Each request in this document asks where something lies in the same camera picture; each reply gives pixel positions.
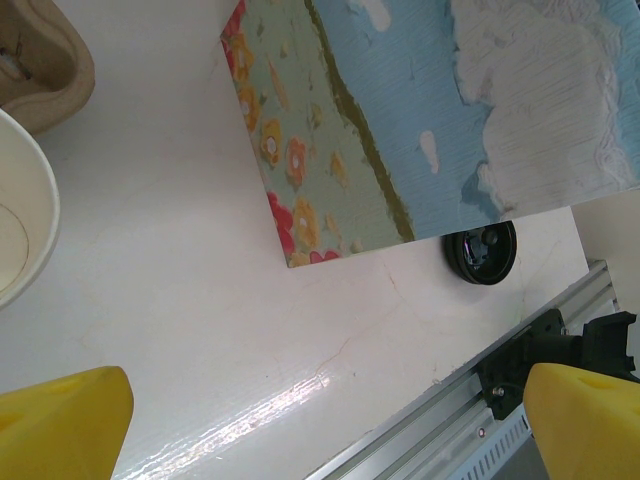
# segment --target paper bowl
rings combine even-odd
[[[35,140],[0,110],[0,308],[46,265],[58,237],[60,196]]]

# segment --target black bracket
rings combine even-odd
[[[592,320],[582,336],[565,335],[559,310],[548,310],[487,358],[477,374],[487,405],[497,420],[504,420],[522,403],[529,372],[536,363],[561,363],[640,383],[631,374],[633,357],[627,356],[627,330],[636,315],[615,313]]]

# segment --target painted canvas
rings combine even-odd
[[[289,266],[640,183],[634,0],[242,0],[222,42]]]

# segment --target white surface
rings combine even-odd
[[[517,222],[496,287],[449,273],[437,239],[287,269],[213,47],[230,9],[59,3],[97,87],[41,138],[62,232],[0,312],[0,385],[122,366],[115,478],[301,478],[587,272],[569,209]]]
[[[59,226],[60,196],[49,162],[31,135],[0,110],[0,308],[42,271]]]
[[[589,258],[607,261],[622,310],[640,313],[638,238],[640,191],[621,193],[573,207],[576,225]],[[627,354],[640,366],[640,323],[629,327]]]

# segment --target gray surface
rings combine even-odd
[[[533,438],[527,440],[496,473],[494,480],[549,480],[547,470]]]

